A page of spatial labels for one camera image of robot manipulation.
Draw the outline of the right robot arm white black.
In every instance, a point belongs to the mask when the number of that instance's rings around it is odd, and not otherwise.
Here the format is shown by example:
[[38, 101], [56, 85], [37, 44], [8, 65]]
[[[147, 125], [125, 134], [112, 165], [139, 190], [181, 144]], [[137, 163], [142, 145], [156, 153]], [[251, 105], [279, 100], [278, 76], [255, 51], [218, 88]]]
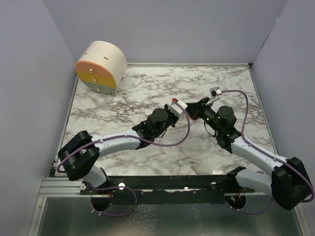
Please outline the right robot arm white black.
[[248, 140], [243, 132], [235, 128], [237, 118], [229, 106], [212, 109], [210, 98], [188, 103], [186, 112], [192, 120], [202, 119], [215, 132], [218, 145], [228, 152], [240, 156], [258, 168], [266, 176], [240, 168], [231, 173], [226, 187], [238, 192], [243, 187], [255, 189], [273, 197], [278, 205], [286, 210], [293, 209], [299, 203], [311, 202], [315, 190], [311, 184], [303, 162], [271, 153]]

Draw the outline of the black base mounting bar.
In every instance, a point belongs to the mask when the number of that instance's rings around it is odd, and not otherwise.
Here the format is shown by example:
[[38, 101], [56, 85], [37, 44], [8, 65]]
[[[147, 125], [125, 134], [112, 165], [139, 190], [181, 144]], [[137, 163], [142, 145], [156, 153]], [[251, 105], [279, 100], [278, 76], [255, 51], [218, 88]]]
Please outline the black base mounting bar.
[[223, 204], [226, 196], [253, 193], [240, 187], [229, 175], [110, 176], [98, 190], [89, 185], [80, 192], [98, 202], [133, 204]]

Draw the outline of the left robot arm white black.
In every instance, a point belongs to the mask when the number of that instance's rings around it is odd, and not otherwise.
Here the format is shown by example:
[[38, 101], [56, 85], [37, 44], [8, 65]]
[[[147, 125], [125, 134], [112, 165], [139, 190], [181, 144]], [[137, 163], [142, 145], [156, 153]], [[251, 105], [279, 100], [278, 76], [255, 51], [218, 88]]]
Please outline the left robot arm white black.
[[103, 194], [108, 190], [106, 172], [95, 165], [98, 158], [123, 150], [138, 150], [149, 145], [157, 146], [169, 127], [175, 127], [187, 104], [174, 99], [162, 109], [155, 109], [145, 121], [130, 130], [116, 135], [92, 136], [86, 130], [77, 133], [58, 152], [60, 164], [57, 172], [65, 173], [70, 181], [83, 180], [92, 189]]

